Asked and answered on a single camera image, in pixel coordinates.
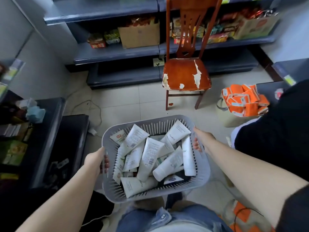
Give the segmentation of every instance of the gray plastic basket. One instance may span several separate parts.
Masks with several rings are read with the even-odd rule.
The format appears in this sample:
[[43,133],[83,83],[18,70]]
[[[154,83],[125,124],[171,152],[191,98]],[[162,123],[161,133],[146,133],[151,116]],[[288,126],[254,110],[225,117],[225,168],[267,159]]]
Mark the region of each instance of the gray plastic basket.
[[115,168],[115,163],[118,162],[116,159],[117,150],[119,145],[116,144],[109,137],[120,130],[124,130],[126,134],[130,132],[133,125],[136,124],[141,127],[143,130],[148,132],[150,135],[161,135],[166,134],[167,131],[172,127],[172,125],[176,122],[176,120],[180,120],[190,131],[191,143],[194,140],[195,133],[193,132],[194,123],[186,116],[183,115],[174,115],[167,116],[163,118],[150,119],[150,120],[142,120],[135,121],[131,123],[119,124],[110,127],[106,130],[102,137],[102,146],[106,148],[109,161],[110,168],[108,169],[108,173],[103,175],[103,190],[105,192],[105,196],[113,203],[125,203],[129,201],[136,201],[141,199],[154,198],[162,195],[168,195],[180,191],[186,191],[193,188],[201,187],[209,180],[211,170],[209,167],[208,159],[205,154],[203,145],[201,145],[202,153],[197,150],[193,150],[195,166],[197,170],[197,175],[191,177],[187,182],[184,183],[175,183],[173,185],[168,185],[164,187],[156,187],[148,191],[144,191],[142,193],[136,194],[130,198],[126,198],[126,195],[122,188],[113,180],[113,172]]

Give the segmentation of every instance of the black cable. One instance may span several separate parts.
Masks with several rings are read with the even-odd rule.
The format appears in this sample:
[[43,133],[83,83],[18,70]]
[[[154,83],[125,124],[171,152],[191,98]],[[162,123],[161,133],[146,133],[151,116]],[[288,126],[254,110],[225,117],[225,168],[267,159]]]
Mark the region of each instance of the black cable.
[[243,211],[243,210],[245,210],[245,209],[253,210],[253,211],[257,212],[258,214],[260,214],[260,215],[263,217],[263,215],[262,215],[259,211],[255,210],[255,209],[253,209],[253,208],[242,208],[242,209],[239,209],[238,212],[235,214],[235,219],[234,219],[234,232],[236,232],[236,218],[237,218],[237,215],[238,215],[241,211]]

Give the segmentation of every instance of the wooden chair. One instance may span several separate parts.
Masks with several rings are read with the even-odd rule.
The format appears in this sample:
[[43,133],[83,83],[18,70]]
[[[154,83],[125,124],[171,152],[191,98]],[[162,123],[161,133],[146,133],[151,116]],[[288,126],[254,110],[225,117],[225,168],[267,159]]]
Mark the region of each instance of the wooden chair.
[[[199,96],[195,109],[201,103],[207,89],[211,88],[211,80],[201,61],[208,38],[211,34],[222,0],[166,0],[166,63],[163,70],[162,85],[166,88],[166,110],[168,97]],[[202,47],[198,58],[191,58],[195,52],[197,29],[206,15],[209,7],[215,7],[214,13],[202,40]],[[170,59],[170,11],[180,10],[181,38],[177,58]],[[199,91],[195,94],[169,94],[168,91]]]

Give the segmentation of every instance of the hand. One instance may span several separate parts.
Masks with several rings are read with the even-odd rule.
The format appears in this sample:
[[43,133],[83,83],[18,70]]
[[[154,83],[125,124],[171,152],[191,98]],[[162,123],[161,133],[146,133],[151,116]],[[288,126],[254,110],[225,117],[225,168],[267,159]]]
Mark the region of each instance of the hand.
[[[196,127],[194,127],[194,132],[198,136],[199,140],[202,142],[202,144],[207,147],[207,143],[209,140],[215,140],[216,138],[212,135],[212,133],[204,132]],[[193,148],[202,152],[201,146],[197,140],[197,138],[194,138],[193,142]]]
[[98,171],[98,175],[100,173],[100,166],[102,164],[102,160],[104,158],[104,172],[107,173],[109,168],[109,159],[105,154],[105,147],[101,147],[96,152],[89,153],[85,158],[85,165],[90,166],[91,168],[96,168]]

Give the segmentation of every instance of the forearm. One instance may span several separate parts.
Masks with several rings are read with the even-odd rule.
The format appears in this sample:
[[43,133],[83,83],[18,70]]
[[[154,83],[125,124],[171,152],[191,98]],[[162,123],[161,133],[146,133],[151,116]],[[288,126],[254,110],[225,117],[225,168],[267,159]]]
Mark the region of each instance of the forearm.
[[41,205],[17,231],[79,231],[96,179],[97,168],[83,165],[72,179]]
[[241,193],[276,226],[285,200],[308,184],[304,179],[217,140],[203,143]]

